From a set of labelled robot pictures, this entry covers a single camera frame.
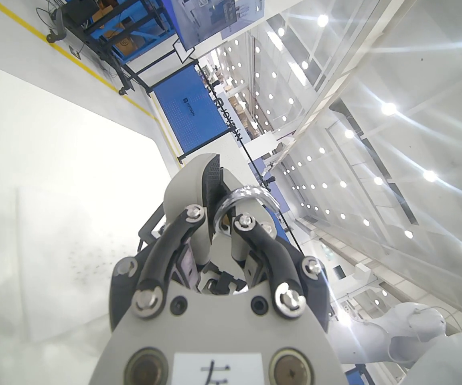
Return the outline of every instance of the metal bolt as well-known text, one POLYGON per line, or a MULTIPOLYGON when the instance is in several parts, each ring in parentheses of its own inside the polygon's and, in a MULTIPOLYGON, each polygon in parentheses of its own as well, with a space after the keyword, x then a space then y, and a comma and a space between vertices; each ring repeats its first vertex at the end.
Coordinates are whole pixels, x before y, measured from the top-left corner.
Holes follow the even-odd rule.
POLYGON ((319 262, 317 262, 317 260, 310 260, 306 268, 310 273, 313 273, 314 275, 320 275, 320 272, 322 272, 322 266, 319 264, 319 262))
POLYGON ((282 303, 290 310, 297 310, 299 308, 299 293, 295 290, 288 290, 281 294, 282 303))
POLYGON ((242 215, 239 221, 240 225, 242 225, 243 227, 248 227, 251 225, 251 223, 253 223, 253 218, 248 215, 242 215))
POLYGON ((188 215, 189 218, 196 219, 201 214, 201 208, 199 206, 192 205, 188 208, 188 210, 186 211, 186 214, 188 215))
POLYGON ((136 297, 136 305, 141 310, 145 310, 146 308, 153 308, 157 301, 158 297, 154 291, 151 290, 142 291, 136 297))

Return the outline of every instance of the white surface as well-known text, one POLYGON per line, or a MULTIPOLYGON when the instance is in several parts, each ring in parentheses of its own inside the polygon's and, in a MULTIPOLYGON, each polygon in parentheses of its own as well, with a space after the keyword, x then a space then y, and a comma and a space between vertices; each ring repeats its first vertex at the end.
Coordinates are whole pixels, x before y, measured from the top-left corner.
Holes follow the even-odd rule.
POLYGON ((201 385, 208 383, 207 368, 214 361, 211 382, 228 385, 263 385, 263 363, 260 353, 243 354, 174 354, 172 385, 201 385))
MULTIPOLYGON (((97 221, 93 225, 108 221, 101 233, 116 226, 112 233, 120 251, 123 244, 135 249, 136 234, 163 200, 168 182, 168 172, 151 139, 0 70, 0 384, 87 383, 109 336, 108 319, 101 317, 54 339, 31 341, 30 333, 40 325, 30 323, 33 317, 28 316, 29 304, 23 298, 28 288, 26 275, 33 273, 24 272, 21 265, 31 261, 18 256, 18 234, 26 231, 19 228, 22 222, 17 218, 18 189, 27 198, 23 202, 31 203, 28 211, 20 211, 28 213, 25 218, 31 225, 37 226, 38 219, 52 222, 71 214, 88 227, 88 218, 79 216, 88 213, 97 221), (40 191, 37 198, 31 198, 30 189, 40 191), (61 201, 65 201, 62 209, 51 207, 61 201), (33 218, 40 211, 40 218, 33 218), (126 235, 117 235, 124 230, 126 235)), ((60 255, 72 245, 75 231, 77 226, 69 226, 63 232, 64 242, 42 242, 36 256, 48 257, 43 270, 59 272, 64 263, 60 255)), ((79 257, 86 255, 90 243, 93 240, 79 240, 79 257)), ((98 244, 109 250, 107 241, 98 244)), ((91 261, 84 262, 92 266, 91 261)), ((32 285, 46 288, 53 279, 37 273, 32 285)), ((52 298, 68 289, 69 283, 71 295, 75 294, 72 277, 57 282, 47 288, 52 298)), ((106 286, 90 283, 92 290, 106 286)), ((74 325, 88 320, 77 318, 79 310, 62 306, 60 313, 74 325)))
POLYGON ((226 134, 187 156, 187 158, 183 160, 183 164, 186 165, 199 154, 210 154, 214 152, 220 154, 220 167, 228 169, 242 184, 258 185, 258 181, 254 177, 251 168, 240 152, 239 145, 240 143, 236 142, 233 134, 226 134))

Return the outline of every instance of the cable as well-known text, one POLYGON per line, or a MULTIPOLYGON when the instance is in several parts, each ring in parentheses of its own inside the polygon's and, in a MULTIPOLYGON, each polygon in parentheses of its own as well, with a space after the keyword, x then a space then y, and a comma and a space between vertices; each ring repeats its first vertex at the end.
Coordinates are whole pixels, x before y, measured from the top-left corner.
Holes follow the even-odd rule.
POLYGON ((56 29, 54 26, 51 26, 50 24, 48 24, 47 22, 45 22, 45 21, 42 19, 42 17, 41 17, 40 14, 39 14, 39 10, 40 10, 40 11, 43 11, 43 12, 49 14, 49 15, 51 15, 51 13, 49 13, 47 10, 41 9, 40 7, 35 7, 35 11, 36 11, 36 13, 37 13, 38 18, 41 20, 41 22, 42 22, 43 24, 45 24, 49 29, 56 29))

